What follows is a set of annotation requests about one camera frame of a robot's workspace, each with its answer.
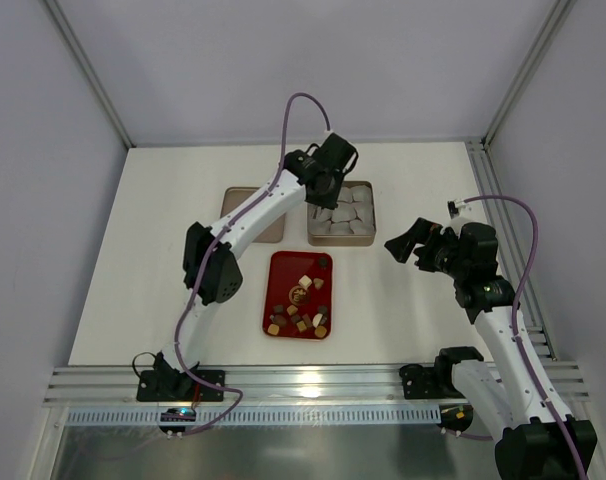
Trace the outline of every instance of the brown cube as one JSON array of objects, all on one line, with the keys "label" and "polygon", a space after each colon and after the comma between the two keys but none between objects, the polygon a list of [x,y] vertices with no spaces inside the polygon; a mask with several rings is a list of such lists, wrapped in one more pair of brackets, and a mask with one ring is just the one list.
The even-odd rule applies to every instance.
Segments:
[{"label": "brown cube", "polygon": [[325,335],[327,335],[327,328],[325,328],[323,325],[316,327],[316,330],[314,330],[314,335],[316,335],[318,338],[325,337]]},{"label": "brown cube", "polygon": [[272,323],[278,325],[281,328],[287,327],[287,320],[283,315],[274,315]]},{"label": "brown cube", "polygon": [[303,315],[303,321],[305,322],[305,326],[307,328],[312,328],[312,319],[310,318],[310,316],[306,313],[305,315]]}]

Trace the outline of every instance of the white table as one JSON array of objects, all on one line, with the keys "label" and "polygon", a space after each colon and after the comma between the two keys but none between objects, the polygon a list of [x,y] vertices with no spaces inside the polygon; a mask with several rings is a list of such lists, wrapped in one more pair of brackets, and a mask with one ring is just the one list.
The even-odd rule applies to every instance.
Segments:
[{"label": "white table", "polygon": [[[446,202],[478,193],[463,143],[357,145],[350,180],[374,188],[378,232],[371,247],[307,243],[305,206],[287,214],[278,244],[253,244],[244,283],[219,310],[205,363],[219,365],[431,362],[442,347],[489,352],[454,300],[452,280],[396,263],[383,248],[417,217],[449,221]],[[171,341],[187,300],[181,262],[187,228],[218,218],[225,190],[260,186],[277,146],[130,150],[108,223],[71,365],[126,365]],[[467,215],[486,221],[480,204]],[[333,325],[323,341],[272,338],[261,329],[267,271],[279,250],[326,251],[334,259]]]}]

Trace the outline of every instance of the black mounting plate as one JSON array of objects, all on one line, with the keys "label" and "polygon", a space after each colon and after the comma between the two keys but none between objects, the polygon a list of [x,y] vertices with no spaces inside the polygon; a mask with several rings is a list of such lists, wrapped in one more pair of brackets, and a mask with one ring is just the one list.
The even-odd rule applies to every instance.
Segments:
[{"label": "black mounting plate", "polygon": [[[197,377],[206,382],[220,384],[225,386],[225,371],[224,370],[202,370],[198,369],[195,373]],[[190,388],[185,395],[176,396],[176,392],[171,392],[163,388],[163,384],[158,381],[157,374],[154,370],[145,370],[141,372],[138,389],[136,391],[136,400],[139,402],[191,402],[194,400],[194,390],[196,383]],[[199,396],[201,402],[222,402],[223,392],[212,390],[211,388],[200,386]]]},{"label": "black mounting plate", "polygon": [[447,388],[439,381],[434,367],[411,363],[399,369],[406,400],[436,400],[463,398],[456,390]]}]

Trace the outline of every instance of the brown tray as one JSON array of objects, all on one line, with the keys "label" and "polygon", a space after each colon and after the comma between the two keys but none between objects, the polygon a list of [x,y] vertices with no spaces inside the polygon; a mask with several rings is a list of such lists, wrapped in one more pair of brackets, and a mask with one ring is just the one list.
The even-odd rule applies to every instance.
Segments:
[{"label": "brown tray", "polygon": [[372,190],[372,208],[374,209],[374,233],[372,235],[315,235],[310,232],[310,216],[314,208],[313,205],[307,206],[307,241],[310,245],[316,247],[369,247],[374,243],[374,237],[376,236],[376,205],[374,202],[374,189],[370,182],[353,180],[343,182],[344,187],[357,187],[359,185],[366,185]]},{"label": "brown tray", "polygon": [[[224,217],[245,200],[247,200],[258,188],[256,187],[230,187],[225,191],[223,205],[221,206],[221,217]],[[279,243],[283,240],[285,230],[285,215],[280,216],[272,225],[267,227],[253,243]]]}]

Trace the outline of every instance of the black cable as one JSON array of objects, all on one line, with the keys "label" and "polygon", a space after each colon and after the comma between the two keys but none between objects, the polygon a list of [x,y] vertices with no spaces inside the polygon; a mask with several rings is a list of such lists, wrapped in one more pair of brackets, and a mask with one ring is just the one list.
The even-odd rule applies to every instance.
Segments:
[{"label": "black cable", "polygon": [[134,375],[136,375],[139,380],[141,379],[141,374],[138,372],[138,370],[136,369],[136,359],[139,358],[141,355],[152,355],[152,357],[154,358],[154,360],[156,360],[156,355],[153,354],[152,352],[141,352],[139,354],[134,355],[134,358],[132,359],[132,370],[134,371]]}]

